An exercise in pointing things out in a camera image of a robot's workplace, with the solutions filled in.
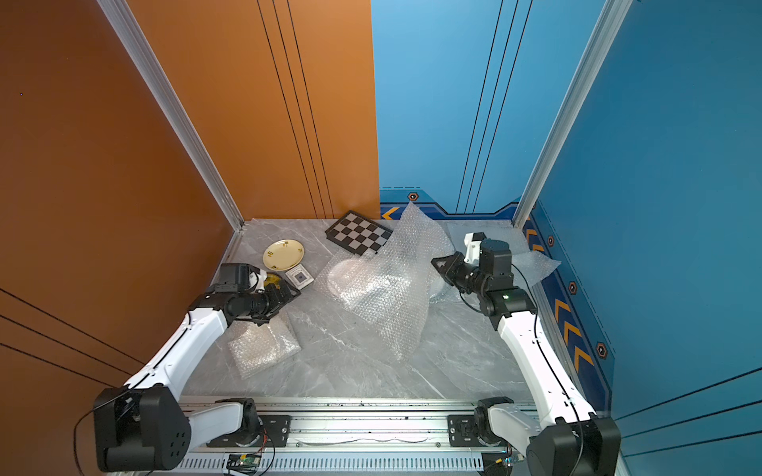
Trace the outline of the cream yellow dinner plate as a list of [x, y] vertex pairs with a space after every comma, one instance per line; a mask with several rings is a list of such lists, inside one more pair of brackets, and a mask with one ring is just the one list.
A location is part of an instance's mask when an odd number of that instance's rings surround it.
[[305, 246], [300, 241], [283, 239], [269, 245], [263, 252], [262, 260], [271, 271], [289, 271], [301, 264], [305, 254]]

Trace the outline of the bubble wrap sheet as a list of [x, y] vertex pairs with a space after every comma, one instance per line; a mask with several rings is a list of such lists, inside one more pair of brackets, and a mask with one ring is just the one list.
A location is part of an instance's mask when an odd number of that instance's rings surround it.
[[[513, 254], [513, 264], [523, 273], [530, 287], [534, 287], [549, 277], [562, 263], [539, 251], [531, 251], [523, 235], [511, 225], [490, 225], [486, 221], [453, 221], [446, 225], [446, 229], [454, 243], [454, 248], [462, 253], [466, 253], [466, 234], [468, 233], [482, 232], [489, 239], [506, 242]], [[527, 285], [521, 276], [518, 277], [518, 282], [522, 288]]]

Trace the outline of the yellow black patterned plate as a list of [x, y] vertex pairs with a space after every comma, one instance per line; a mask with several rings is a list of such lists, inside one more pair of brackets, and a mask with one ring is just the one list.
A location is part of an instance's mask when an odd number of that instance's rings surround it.
[[268, 286], [275, 286], [277, 288], [281, 287], [283, 283], [283, 278], [276, 274], [276, 273], [268, 273], [267, 278], [264, 281], [264, 287], [267, 288]]

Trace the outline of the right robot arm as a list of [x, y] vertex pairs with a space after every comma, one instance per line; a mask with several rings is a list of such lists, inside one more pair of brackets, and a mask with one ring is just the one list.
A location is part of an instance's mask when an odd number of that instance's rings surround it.
[[433, 259], [444, 282], [461, 297], [474, 295], [507, 344], [534, 400], [530, 418], [507, 398], [483, 399], [474, 410], [478, 439], [522, 455], [533, 475], [612, 475], [621, 432], [577, 390], [551, 347], [535, 299], [515, 285], [518, 269], [508, 243], [482, 233], [466, 237], [466, 253]]

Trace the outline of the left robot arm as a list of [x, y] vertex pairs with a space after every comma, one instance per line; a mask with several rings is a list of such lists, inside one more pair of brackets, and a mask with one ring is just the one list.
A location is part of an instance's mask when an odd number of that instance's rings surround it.
[[190, 414], [180, 398], [202, 357], [232, 323], [267, 324], [300, 295], [276, 273], [243, 263], [222, 265], [154, 357], [123, 386], [102, 391], [94, 401], [99, 470], [168, 471], [190, 450], [214, 440], [243, 446], [268, 441], [250, 398], [218, 401]]

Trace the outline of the small square marker tile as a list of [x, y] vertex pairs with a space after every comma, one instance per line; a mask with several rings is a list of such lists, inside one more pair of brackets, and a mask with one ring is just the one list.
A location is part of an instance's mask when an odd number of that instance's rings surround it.
[[299, 264], [287, 271], [286, 277], [290, 283], [298, 290], [303, 290], [314, 282], [313, 276], [302, 264]]

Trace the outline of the black white checkerboard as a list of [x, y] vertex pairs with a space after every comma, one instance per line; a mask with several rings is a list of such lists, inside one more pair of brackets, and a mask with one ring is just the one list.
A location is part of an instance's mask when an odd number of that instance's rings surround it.
[[325, 230], [325, 237], [349, 253], [365, 256], [377, 254], [392, 233], [392, 229], [349, 210]]

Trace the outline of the left circuit board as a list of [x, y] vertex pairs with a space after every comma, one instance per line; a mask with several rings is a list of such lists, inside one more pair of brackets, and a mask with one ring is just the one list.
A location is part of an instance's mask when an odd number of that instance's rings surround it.
[[261, 454], [230, 454], [225, 464], [225, 475], [257, 475], [261, 463]]

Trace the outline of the circuit board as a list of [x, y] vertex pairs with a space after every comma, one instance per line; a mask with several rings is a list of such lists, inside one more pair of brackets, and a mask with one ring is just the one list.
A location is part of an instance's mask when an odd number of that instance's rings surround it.
[[484, 452], [481, 457], [483, 465], [479, 472], [481, 476], [518, 475], [525, 466], [525, 458], [521, 453]]
[[225, 475], [257, 475], [261, 463], [261, 454], [230, 454], [225, 464]]

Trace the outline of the right circuit board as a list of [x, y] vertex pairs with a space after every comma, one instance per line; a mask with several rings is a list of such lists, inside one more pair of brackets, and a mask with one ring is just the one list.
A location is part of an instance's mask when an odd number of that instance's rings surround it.
[[521, 453], [484, 452], [481, 457], [483, 465], [479, 472], [481, 476], [518, 475], [525, 466], [525, 458]]

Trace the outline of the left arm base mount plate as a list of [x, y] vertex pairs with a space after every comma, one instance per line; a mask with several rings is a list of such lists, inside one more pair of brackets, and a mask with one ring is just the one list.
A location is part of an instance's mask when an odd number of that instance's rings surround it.
[[209, 448], [260, 448], [264, 445], [282, 448], [287, 445], [292, 417], [288, 415], [260, 416], [253, 428], [244, 426], [206, 444]]

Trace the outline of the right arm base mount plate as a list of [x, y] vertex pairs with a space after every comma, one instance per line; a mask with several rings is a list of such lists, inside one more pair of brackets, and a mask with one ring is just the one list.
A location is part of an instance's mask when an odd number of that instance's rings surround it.
[[490, 447], [490, 443], [481, 437], [474, 414], [449, 415], [446, 423], [451, 447]]

